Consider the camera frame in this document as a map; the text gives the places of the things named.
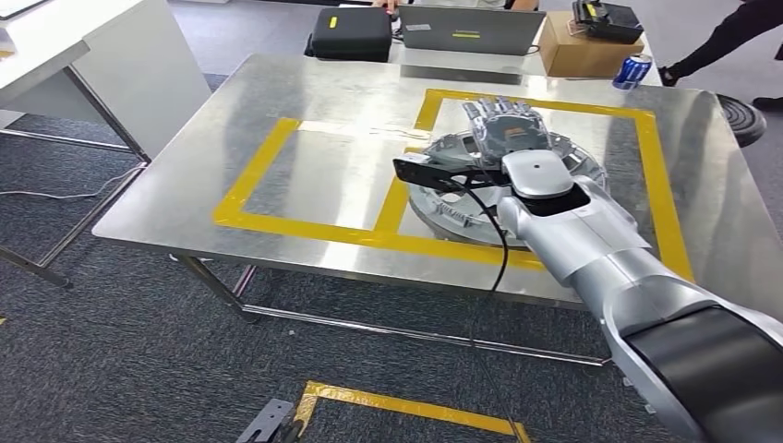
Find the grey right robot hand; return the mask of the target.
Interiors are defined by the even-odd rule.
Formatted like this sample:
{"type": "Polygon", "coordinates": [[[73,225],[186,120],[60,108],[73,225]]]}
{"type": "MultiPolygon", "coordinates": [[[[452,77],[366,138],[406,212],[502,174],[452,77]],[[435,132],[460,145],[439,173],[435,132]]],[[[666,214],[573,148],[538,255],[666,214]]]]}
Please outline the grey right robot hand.
{"type": "Polygon", "coordinates": [[[572,190],[571,175],[554,151],[541,115],[526,102],[499,96],[465,102],[463,109],[479,152],[478,164],[499,171],[517,196],[557,198],[572,190]]]}

